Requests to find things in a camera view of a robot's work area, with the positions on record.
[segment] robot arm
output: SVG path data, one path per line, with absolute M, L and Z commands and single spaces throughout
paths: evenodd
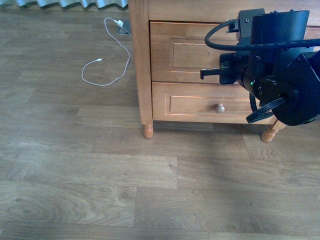
M 238 82 L 250 92 L 248 123 L 273 114 L 289 126 L 312 122 L 320 117 L 320 51 L 313 52 L 320 39 L 304 40 L 308 17 L 309 11 L 240 11 L 206 35 L 209 47 L 234 52 L 220 55 L 220 68 L 201 70 L 201 79 L 219 75 L 221 84 Z M 237 45 L 210 41 L 224 27 L 236 33 Z

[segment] drawer knob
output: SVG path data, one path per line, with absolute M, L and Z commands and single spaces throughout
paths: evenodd
M 225 107 L 221 103 L 219 103 L 219 104 L 215 105 L 214 110 L 216 111 L 216 113 L 222 114 L 225 111 Z

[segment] dresser leg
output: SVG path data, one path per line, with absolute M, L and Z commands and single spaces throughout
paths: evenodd
M 279 120 L 276 120 L 274 124 L 269 125 L 266 129 L 266 131 L 263 132 L 261 136 L 261 140 L 264 143 L 270 143 L 272 139 L 276 136 L 277 132 L 279 130 L 285 128 L 285 124 L 280 122 Z
M 154 135 L 154 126 L 153 125 L 143 125 L 142 133 L 146 139 L 151 139 L 152 136 Z

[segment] white curtain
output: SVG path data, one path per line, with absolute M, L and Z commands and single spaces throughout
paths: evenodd
M 98 8 L 105 7 L 110 4 L 117 4 L 124 8 L 128 4 L 128 0 L 14 0 L 18 6 L 23 6 L 31 2 L 37 2 L 40 7 L 48 4 L 59 3 L 61 7 L 66 7 L 70 4 L 81 3 L 86 8 L 89 4 L 95 3 Z M 0 0 L 1 4 L 12 4 L 13 0 Z

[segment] white cable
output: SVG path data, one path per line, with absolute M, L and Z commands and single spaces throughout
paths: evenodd
M 83 69 L 82 69 L 82 73 L 81 73 L 82 80 L 85 81 L 85 82 L 88 83 L 88 84 L 92 84 L 92 85 L 95 85 L 95 86 L 101 86 L 101 87 L 111 85 L 111 84 L 113 84 L 115 81 L 117 81 L 117 80 L 119 80 L 120 78 L 122 78 L 122 77 L 125 75 L 126 71 L 127 71 L 128 64 L 129 64 L 129 61 L 130 61 L 130 59 L 131 59 L 131 56 L 130 56 L 129 51 L 128 51 L 114 36 L 112 36 L 112 35 L 110 34 L 110 32 L 109 32 L 109 30 L 108 30 L 108 27 L 107 27 L 107 19 L 110 19 L 110 20 L 114 21 L 120 28 L 122 27 L 122 25 L 123 25 L 124 23 L 123 23 L 121 20 L 118 20 L 118 21 L 117 21 L 117 20 L 115 20 L 115 19 L 113 19 L 113 18 L 110 18 L 110 17 L 106 17 L 106 18 L 104 19 L 104 26 L 105 26 L 106 32 L 109 34 L 109 36 L 110 36 L 111 38 L 113 38 L 113 39 L 114 39 L 121 47 L 123 47 L 124 50 L 128 53 L 128 60 L 126 61 L 123 74 L 122 74 L 120 77 L 117 77 L 115 80 L 113 80 L 112 82 L 109 82 L 109 83 L 107 83 L 107 84 L 97 84 L 97 83 L 93 83 L 93 82 L 90 82 L 90 81 L 88 81 L 88 80 L 85 80 L 85 78 L 84 78 L 85 68 L 86 68 L 88 65 L 93 64 L 93 63 L 95 63 L 95 62 L 101 62 L 101 61 L 102 61 L 102 58 L 99 58 L 99 59 L 97 59 L 97 60 L 94 60 L 94 61 L 91 61 L 91 62 L 87 63 L 87 64 L 83 67 Z

